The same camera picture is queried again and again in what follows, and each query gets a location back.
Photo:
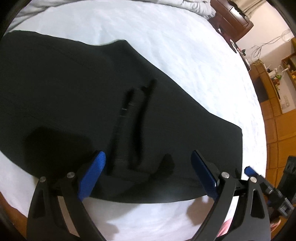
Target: wooden floor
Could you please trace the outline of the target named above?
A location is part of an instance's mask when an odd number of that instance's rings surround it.
[[[0,192],[0,205],[3,207],[16,229],[26,238],[27,218],[17,209],[11,207]]]

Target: electrical socket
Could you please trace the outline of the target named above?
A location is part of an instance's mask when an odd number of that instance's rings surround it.
[[[289,99],[288,99],[288,97],[286,95],[284,95],[284,100],[285,100],[285,103],[286,103],[287,107],[289,107],[290,103],[289,103]]]

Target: black fabric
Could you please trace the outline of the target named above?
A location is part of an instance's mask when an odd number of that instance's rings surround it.
[[[92,197],[158,203],[205,194],[190,164],[195,149],[241,175],[241,129],[210,114],[124,40],[90,46],[8,33],[0,86],[0,150],[36,177],[75,172],[103,150],[107,163]]]

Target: wall switch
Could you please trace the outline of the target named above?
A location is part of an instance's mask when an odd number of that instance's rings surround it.
[[[281,109],[283,110],[283,109],[286,109],[287,108],[287,104],[286,103],[284,103],[284,104],[282,104],[281,105]]]
[[[284,100],[285,100],[285,104],[287,105],[287,107],[290,106],[290,102],[289,102],[289,99],[286,95],[284,95]]]

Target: white bed sheet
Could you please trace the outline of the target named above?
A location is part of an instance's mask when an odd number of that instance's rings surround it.
[[[250,165],[265,174],[265,129],[254,87],[240,56],[204,18],[153,3],[92,0],[51,7],[15,30],[90,45],[127,40],[209,112],[238,125],[243,133],[242,168]],[[0,191],[27,216],[37,179],[2,153],[0,165]],[[123,204],[93,198],[83,203],[107,240],[184,241],[198,230],[213,201],[205,196],[167,204]],[[236,203],[234,198],[226,220],[233,216]]]

